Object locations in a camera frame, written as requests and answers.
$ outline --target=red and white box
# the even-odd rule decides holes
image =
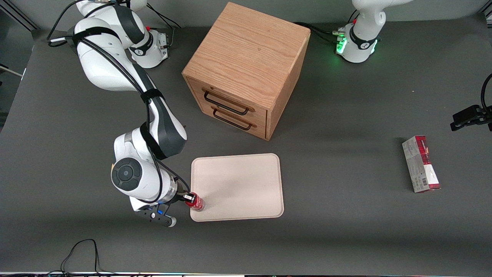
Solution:
[[[440,189],[441,186],[429,159],[426,136],[414,136],[402,145],[408,171],[412,178],[413,191],[422,193]]]

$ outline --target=wooden cabinet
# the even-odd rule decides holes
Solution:
[[[228,3],[183,70],[202,112],[270,140],[299,79],[310,31]]]

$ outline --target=gray table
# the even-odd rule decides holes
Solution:
[[[94,238],[112,271],[490,276],[492,134],[449,127],[479,103],[486,30],[481,16],[391,22],[358,65],[313,36],[270,142],[200,112],[181,70],[207,29],[178,30],[170,59],[148,70],[187,125],[165,162],[189,180],[197,157],[276,153],[285,213],[196,223],[175,205],[171,229],[136,217],[109,178],[114,138],[145,119],[139,96],[94,87],[68,47],[38,40],[0,135],[0,271],[56,269]],[[414,135],[428,136],[440,191],[412,191],[400,143]],[[84,245],[67,268],[91,271],[92,256]]]

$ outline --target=cable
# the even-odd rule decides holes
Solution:
[[[357,12],[357,10],[354,10],[354,12],[350,15],[350,17],[348,18],[348,21],[347,23],[350,23],[350,20],[352,19],[352,16],[354,16],[354,14]]]
[[[303,27],[306,27],[306,28],[309,28],[311,30],[316,30],[318,32],[321,32],[321,33],[324,33],[324,34],[329,34],[331,35],[332,32],[329,32],[329,31],[325,31],[323,29],[320,29],[312,24],[309,24],[309,23],[304,23],[304,22],[294,22],[294,24],[297,24],[297,25],[300,25],[300,26],[303,26]]]
[[[90,48],[94,49],[97,53],[99,53],[101,56],[103,56],[104,58],[106,58],[106,60],[108,60],[116,69],[118,69],[123,74],[123,76],[125,76],[128,79],[128,81],[135,87],[135,89],[140,94],[143,94],[144,93],[144,91],[142,90],[142,88],[140,87],[140,85],[137,83],[137,81],[135,80],[135,78],[133,78],[133,76],[123,67],[123,65],[120,64],[120,62],[118,62],[118,60],[116,60],[111,54],[109,54],[108,52],[106,52],[99,45],[93,43],[92,41],[90,41],[90,40],[88,40],[86,38],[82,38],[81,39],[81,42],[84,43],[84,44],[86,44]],[[145,103],[145,104],[146,104],[146,109],[147,109],[146,125],[147,125],[147,129],[150,131],[150,109],[149,109],[149,103]],[[147,145],[147,149],[148,149],[148,151],[151,154],[152,160],[153,160],[154,165],[155,165],[155,169],[157,170],[157,174],[159,175],[159,193],[157,194],[156,199],[153,200],[153,201],[147,201],[147,200],[143,200],[143,199],[139,199],[139,200],[142,201],[142,202],[144,202],[144,203],[151,204],[151,203],[157,202],[160,199],[160,195],[162,194],[162,175],[160,173],[159,165],[157,164],[157,159],[155,158],[154,153],[150,150],[150,148],[149,148],[148,145]]]
[[[169,47],[173,46],[173,43],[174,43],[174,31],[176,30],[176,28],[173,28],[173,34],[171,35],[171,43],[169,43]]]
[[[188,183],[186,183],[181,176],[177,175],[176,172],[174,172],[172,169],[170,169],[167,165],[165,165],[162,161],[157,161],[162,167],[164,167],[167,171],[169,171],[172,175],[176,176],[181,182],[183,182],[183,185],[186,187],[188,190],[188,193],[191,192],[191,189],[188,186]]]
[[[480,94],[480,102],[482,102],[482,109],[485,110],[485,112],[489,115],[492,116],[492,112],[489,111],[489,108],[487,107],[487,104],[485,104],[485,90],[487,89],[487,85],[489,81],[492,79],[492,74],[490,74],[487,79],[485,79],[484,84],[482,85],[482,93]]]
[[[176,23],[176,21],[174,21],[174,20],[170,19],[169,17],[167,17],[167,16],[165,16],[165,15],[161,14],[160,12],[156,11],[156,10],[154,9],[154,7],[152,7],[152,5],[150,5],[149,3],[147,3],[147,7],[149,7],[149,9],[151,9],[152,11],[154,11],[154,12],[155,12],[158,16],[160,16],[161,18],[165,18],[165,19],[167,19],[167,20],[171,21],[172,23],[174,23],[176,26],[178,26],[178,28],[181,28],[181,26],[180,26],[178,23]]]
[[[173,26],[171,26],[171,24],[169,24],[169,22],[167,22],[167,20],[166,20],[164,17],[162,17],[162,16],[161,16],[161,15],[160,15],[160,14],[159,14],[156,10],[153,10],[153,11],[154,11],[154,12],[158,15],[158,17],[159,17],[160,19],[162,19],[162,20],[164,21],[164,23],[166,23],[166,25],[167,25],[170,29],[174,29],[174,27],[173,27]]]
[[[300,26],[303,26],[303,27],[306,27],[306,28],[309,28],[311,30],[311,32],[315,35],[317,35],[318,37],[320,37],[322,40],[324,41],[327,41],[329,43],[334,43],[333,41],[325,38],[324,36],[322,36],[322,34],[330,34],[331,35],[331,32],[328,32],[328,31],[324,31],[316,26],[313,26],[311,24],[308,24],[308,23],[304,23],[304,22],[294,22],[294,24],[297,24],[297,25],[300,25]]]
[[[58,23],[60,22],[60,19],[62,19],[63,15],[65,14],[65,12],[70,8],[72,7],[73,5],[77,4],[78,2],[82,2],[82,1],[85,1],[85,0],[75,0],[73,1],[72,3],[68,4],[67,7],[65,7],[65,9],[63,9],[63,11],[61,12],[61,14],[58,16],[58,19],[55,21],[55,24],[53,25],[53,27],[51,28],[51,31],[49,32],[48,36],[46,37],[46,41],[48,42],[48,45],[50,47],[58,47],[58,46],[62,46],[64,44],[66,44],[67,42],[64,41],[62,43],[59,43],[59,44],[51,44],[50,42],[50,39],[51,39],[51,35],[53,34],[53,32],[55,31],[55,28],[57,27]]]
[[[75,250],[75,248],[77,247],[77,245],[79,245],[80,243],[82,242],[87,242],[87,241],[91,241],[92,243],[94,243],[94,254],[95,254],[95,257],[94,257],[94,271],[98,274],[100,274],[101,276],[107,276],[105,274],[102,274],[101,272],[99,272],[97,270],[97,268],[99,268],[101,271],[105,271],[104,269],[101,268],[101,264],[100,264],[100,261],[99,261],[99,252],[97,250],[97,244],[95,242],[95,240],[93,239],[85,239],[85,240],[81,240],[79,242],[77,242],[73,247],[72,249],[70,250],[70,253],[68,254],[68,256],[61,262],[60,264],[60,272],[62,272],[64,275],[67,274],[68,272],[65,270],[65,264],[66,262],[70,259],[70,257],[72,256],[73,254],[73,251]]]

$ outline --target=drawer handle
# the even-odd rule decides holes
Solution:
[[[209,95],[209,92],[208,91],[206,91],[205,94],[203,95],[203,97],[205,98],[205,100],[207,100],[207,102],[210,102],[212,104],[216,104],[217,106],[219,106],[221,108],[224,108],[224,109],[226,109],[228,111],[231,111],[231,112],[233,112],[235,114],[238,114],[238,115],[246,115],[247,112],[249,111],[249,108],[246,108],[243,112],[240,112],[240,111],[235,110],[233,108],[229,108],[228,106],[225,106],[225,105],[223,105],[223,104],[221,104],[221,103],[219,103],[217,101],[214,101],[214,100],[212,100],[210,98],[207,98],[208,95]]]
[[[216,115],[216,113],[217,113],[217,109],[214,109],[214,117],[215,117],[216,119],[221,120],[221,121],[223,121],[223,122],[225,122],[225,123],[229,123],[230,125],[232,125],[232,126],[234,126],[234,127],[237,127],[237,128],[239,128],[239,129],[241,129],[241,130],[243,130],[243,131],[248,131],[249,129],[251,129],[251,126],[253,125],[253,124],[251,124],[251,123],[250,123],[250,124],[248,125],[248,127],[243,127],[243,126],[238,125],[238,124],[236,124],[236,123],[234,123],[234,122],[232,122],[232,121],[230,121],[230,120],[227,120],[227,119],[225,119],[225,118],[223,118],[223,117],[220,117],[220,116]]]

